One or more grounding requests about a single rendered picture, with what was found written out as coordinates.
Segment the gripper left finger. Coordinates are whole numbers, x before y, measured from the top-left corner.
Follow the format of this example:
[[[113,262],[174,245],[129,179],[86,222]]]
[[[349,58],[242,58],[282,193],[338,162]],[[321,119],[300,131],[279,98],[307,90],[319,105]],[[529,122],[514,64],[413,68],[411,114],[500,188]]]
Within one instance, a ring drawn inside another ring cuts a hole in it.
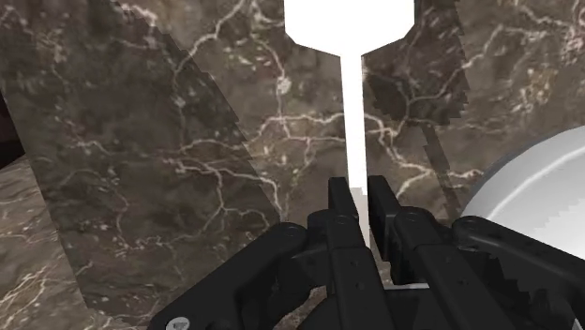
[[[307,226],[280,222],[158,312],[147,330],[273,330],[326,287],[303,330],[395,330],[371,250],[342,177]]]

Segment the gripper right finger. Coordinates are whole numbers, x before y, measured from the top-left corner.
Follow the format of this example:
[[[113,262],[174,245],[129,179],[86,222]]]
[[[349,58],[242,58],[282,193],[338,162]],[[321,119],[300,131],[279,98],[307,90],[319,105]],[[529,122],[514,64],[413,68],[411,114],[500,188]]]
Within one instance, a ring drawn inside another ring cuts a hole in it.
[[[369,223],[396,284],[426,282],[451,330],[585,330],[585,261],[483,217],[445,227],[367,180]]]

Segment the white spatula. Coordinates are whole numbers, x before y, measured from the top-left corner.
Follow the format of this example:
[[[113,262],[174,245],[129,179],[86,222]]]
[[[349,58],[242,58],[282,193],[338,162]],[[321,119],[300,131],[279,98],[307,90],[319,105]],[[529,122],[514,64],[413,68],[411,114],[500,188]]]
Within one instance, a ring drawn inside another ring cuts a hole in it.
[[[370,245],[362,56],[404,38],[415,0],[283,0],[285,32],[298,45],[340,63],[348,184]]]

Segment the white plate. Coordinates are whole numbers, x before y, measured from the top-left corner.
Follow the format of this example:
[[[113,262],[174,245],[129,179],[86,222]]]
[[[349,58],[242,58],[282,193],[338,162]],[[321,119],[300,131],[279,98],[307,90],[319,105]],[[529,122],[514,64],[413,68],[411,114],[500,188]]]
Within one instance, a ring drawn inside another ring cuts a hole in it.
[[[462,214],[585,260],[585,126],[499,158],[473,186]]]

